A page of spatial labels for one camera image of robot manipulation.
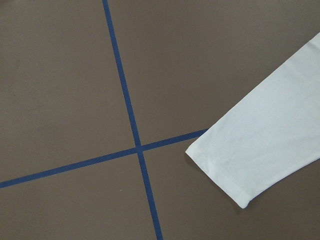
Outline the white printed t-shirt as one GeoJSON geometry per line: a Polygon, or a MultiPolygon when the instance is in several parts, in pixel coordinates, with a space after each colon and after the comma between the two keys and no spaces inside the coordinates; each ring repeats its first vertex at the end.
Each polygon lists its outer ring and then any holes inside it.
{"type": "Polygon", "coordinates": [[[186,154],[241,208],[318,160],[320,37],[258,84],[186,154]]]}

